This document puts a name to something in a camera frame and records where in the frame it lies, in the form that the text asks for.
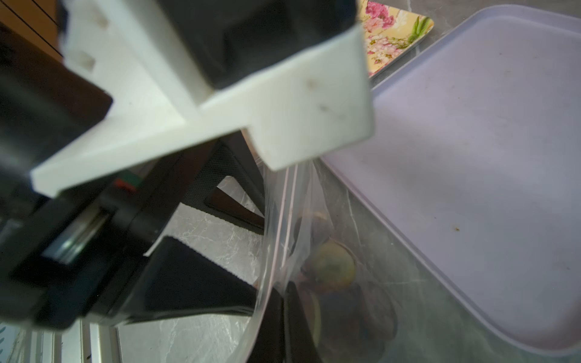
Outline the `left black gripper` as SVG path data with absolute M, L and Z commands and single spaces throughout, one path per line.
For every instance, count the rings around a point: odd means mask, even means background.
M 62 331 L 81 317 L 128 321 L 122 305 L 147 250 L 161 236 L 131 224 L 179 153 L 144 181 L 112 175 L 47 198 L 30 171 L 103 118 L 110 98 L 1 28 L 1 317 Z

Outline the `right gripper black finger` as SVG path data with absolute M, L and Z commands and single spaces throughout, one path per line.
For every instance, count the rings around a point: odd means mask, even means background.
M 273 290 L 247 362 L 320 362 L 297 285 Z

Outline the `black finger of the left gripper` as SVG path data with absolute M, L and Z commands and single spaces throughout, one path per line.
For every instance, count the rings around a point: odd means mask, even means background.
M 263 177 L 244 140 L 214 140 L 179 153 L 131 224 L 146 237 L 166 226 L 184 204 L 262 235 Z M 163 237 L 128 284 L 122 314 L 151 322 L 202 314 L 251 316 L 257 290 L 175 237 Z

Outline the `ziploc bag of mixed cookies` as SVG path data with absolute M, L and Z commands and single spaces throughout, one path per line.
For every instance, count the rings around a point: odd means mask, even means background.
M 312 162 L 265 169 L 265 265 L 258 297 L 232 362 L 247 362 L 273 290 L 297 285 L 320 362 L 384 362 L 396 308 L 363 261 L 334 231 Z

